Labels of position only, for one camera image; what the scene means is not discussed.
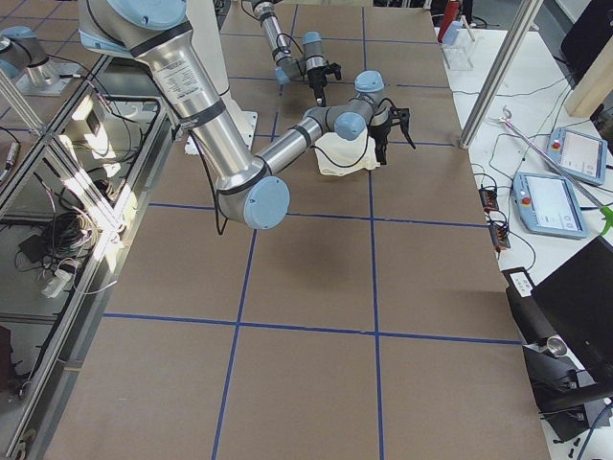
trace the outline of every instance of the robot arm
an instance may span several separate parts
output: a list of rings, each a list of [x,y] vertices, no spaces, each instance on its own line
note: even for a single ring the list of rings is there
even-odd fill
[[[260,21],[264,36],[272,52],[277,68],[275,75],[279,84],[287,84],[306,77],[308,86],[315,94],[317,105],[326,106],[324,87],[328,84],[328,75],[341,80],[341,66],[336,62],[329,64],[324,56],[322,37],[317,32],[307,32],[303,36],[305,55],[292,58],[288,43],[289,35],[284,34],[275,14],[274,4],[281,0],[251,0],[251,7]]]
[[[316,107],[284,136],[257,155],[240,133],[192,46],[184,0],[79,0],[81,42],[92,51],[135,58],[149,66],[168,102],[204,147],[216,171],[216,204],[222,214],[252,228],[283,220],[289,190],[276,177],[324,133],[355,139],[368,124],[384,123],[383,81],[368,71],[356,79],[357,94],[346,105]]]
[[[59,74],[28,27],[10,27],[0,32],[0,69],[14,79],[26,69],[34,86],[42,87],[59,81]]]

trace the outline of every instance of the black monitor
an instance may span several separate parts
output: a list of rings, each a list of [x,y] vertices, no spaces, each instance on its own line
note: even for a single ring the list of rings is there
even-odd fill
[[[613,380],[613,246],[596,237],[533,297],[592,378]]]

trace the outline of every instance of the floor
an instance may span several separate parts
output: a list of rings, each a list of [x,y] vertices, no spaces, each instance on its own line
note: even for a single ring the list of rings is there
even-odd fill
[[[45,17],[18,3],[6,20]],[[282,225],[219,238],[201,165],[177,146],[45,458],[547,458],[427,13],[276,8],[343,66],[330,104],[380,70],[418,149],[395,132],[388,166],[343,178],[307,153],[282,174]],[[261,149],[312,93],[275,83],[237,8],[222,44]]]

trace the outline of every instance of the white table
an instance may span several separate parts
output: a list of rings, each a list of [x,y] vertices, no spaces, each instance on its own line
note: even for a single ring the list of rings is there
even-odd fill
[[[460,44],[466,44],[467,53],[473,64],[473,70],[449,70],[447,76],[449,83],[454,91],[454,102],[460,123],[463,126],[473,107],[477,95],[467,95],[481,90],[489,68],[500,49],[505,37],[505,31],[475,31],[476,41],[470,43],[466,31],[462,31],[459,38]],[[522,44],[510,71],[505,77],[504,83],[498,90],[499,95],[514,95],[532,93],[535,89],[543,88],[554,84],[548,89],[535,92],[530,96],[501,97],[497,96],[488,112],[491,118],[499,118],[502,115],[503,107],[512,112],[512,122],[524,133],[531,136],[537,133],[549,133],[554,128],[554,122],[558,113],[558,108],[563,102],[570,87],[560,71],[556,62],[552,58],[547,46],[537,32],[529,32]],[[568,115],[562,107],[559,111],[556,126],[566,126],[578,122],[585,122],[585,119],[573,118]],[[598,136],[594,126],[587,121],[572,127],[573,130],[586,134]],[[474,164],[473,170],[477,173],[485,172],[493,176],[498,186],[509,186],[510,181],[501,173],[493,169],[488,161],[491,158],[494,143],[501,133],[509,131],[501,124],[493,122],[483,123],[480,127],[475,140],[469,149],[470,159]],[[542,148],[547,145],[548,136],[539,136],[535,142]],[[526,160],[521,161],[527,145],[520,139],[510,136],[499,138],[492,164],[498,170],[513,177],[519,167],[519,171],[546,173],[547,170],[543,161],[538,158],[532,150],[528,150]],[[607,162],[611,163],[611,155],[607,155]],[[477,184],[481,184],[482,176],[476,176]],[[485,178],[484,185],[490,185],[489,179]],[[613,189],[613,173],[607,172],[607,179],[603,187]],[[525,227],[519,220],[514,204],[508,200],[509,189],[498,191],[499,205],[509,217],[511,231],[526,239],[536,252],[536,262],[530,274],[538,284],[556,268],[562,265],[572,255],[584,247],[602,230],[601,213],[598,211],[584,212],[589,237],[585,240],[569,240],[555,237],[544,237],[526,232]],[[591,203],[576,191],[576,195],[581,206],[591,206]],[[613,194],[594,189],[594,195],[603,203],[613,201]],[[613,231],[606,236],[609,242],[613,242]],[[524,242],[514,236],[511,238],[511,249],[503,251],[500,255],[500,269],[512,268],[517,266],[528,267],[533,260],[531,249]],[[550,453],[553,460],[565,460],[572,447],[572,441],[564,445],[555,445],[551,442],[556,436],[547,423],[543,423],[543,429],[547,434],[550,443]],[[583,459],[609,458],[613,452],[613,427],[597,429],[594,433],[589,447],[584,453]],[[575,457],[579,449],[575,448]]]

